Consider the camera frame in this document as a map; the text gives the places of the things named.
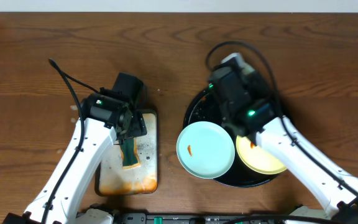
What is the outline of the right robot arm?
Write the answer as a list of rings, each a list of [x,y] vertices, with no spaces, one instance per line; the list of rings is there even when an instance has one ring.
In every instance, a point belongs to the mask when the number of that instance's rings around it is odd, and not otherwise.
[[[283,114],[262,75],[233,53],[212,69],[209,89],[223,126],[277,158],[318,200],[334,222],[358,223],[358,178],[309,142]]]

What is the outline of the lower light blue plate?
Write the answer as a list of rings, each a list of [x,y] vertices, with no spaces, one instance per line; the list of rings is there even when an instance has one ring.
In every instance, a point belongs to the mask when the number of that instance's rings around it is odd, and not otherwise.
[[[199,121],[181,131],[177,139],[177,157],[193,176],[215,179],[231,168],[235,147],[231,136],[221,126]]]

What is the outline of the round black tray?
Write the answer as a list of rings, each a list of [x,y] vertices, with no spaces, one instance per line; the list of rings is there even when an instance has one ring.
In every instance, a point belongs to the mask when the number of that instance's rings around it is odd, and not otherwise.
[[[183,120],[183,129],[188,125],[198,122],[208,121],[218,126],[222,125],[222,115],[219,105],[208,88],[200,91],[188,106]],[[222,176],[215,178],[216,182],[231,187],[256,187],[266,184],[278,177],[278,174],[267,175],[258,173],[247,167],[235,151],[235,159],[231,168]]]

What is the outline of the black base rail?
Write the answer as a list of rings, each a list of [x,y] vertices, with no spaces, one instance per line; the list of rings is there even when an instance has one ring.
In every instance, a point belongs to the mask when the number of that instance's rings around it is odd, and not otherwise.
[[[117,224],[223,224],[242,218],[243,215],[180,215],[123,213],[116,217]]]

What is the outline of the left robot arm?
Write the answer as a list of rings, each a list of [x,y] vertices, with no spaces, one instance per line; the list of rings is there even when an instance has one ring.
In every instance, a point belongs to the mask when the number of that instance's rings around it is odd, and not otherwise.
[[[74,223],[81,200],[106,151],[115,142],[144,136],[138,109],[145,85],[120,73],[111,89],[76,100],[79,119],[54,172],[22,215],[8,213],[5,223]]]

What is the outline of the yellow plate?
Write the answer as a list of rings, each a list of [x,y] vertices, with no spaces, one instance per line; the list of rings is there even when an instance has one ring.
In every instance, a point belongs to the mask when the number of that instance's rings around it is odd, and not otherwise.
[[[260,174],[274,175],[287,169],[280,160],[256,146],[247,137],[236,137],[236,149],[241,161]]]

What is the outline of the green yellow sponge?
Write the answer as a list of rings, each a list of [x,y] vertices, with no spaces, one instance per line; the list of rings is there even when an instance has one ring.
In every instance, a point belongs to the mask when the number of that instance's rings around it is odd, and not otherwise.
[[[140,159],[137,153],[136,138],[125,139],[120,144],[122,168],[132,169],[141,165]]]

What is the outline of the rectangular soapy metal tray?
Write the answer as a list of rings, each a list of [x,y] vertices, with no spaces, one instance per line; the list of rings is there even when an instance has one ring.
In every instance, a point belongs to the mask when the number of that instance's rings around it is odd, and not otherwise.
[[[142,110],[147,128],[145,136],[136,137],[141,165],[122,168],[120,144],[107,150],[96,173],[95,191],[99,195],[151,194],[158,187],[158,119],[153,110]]]

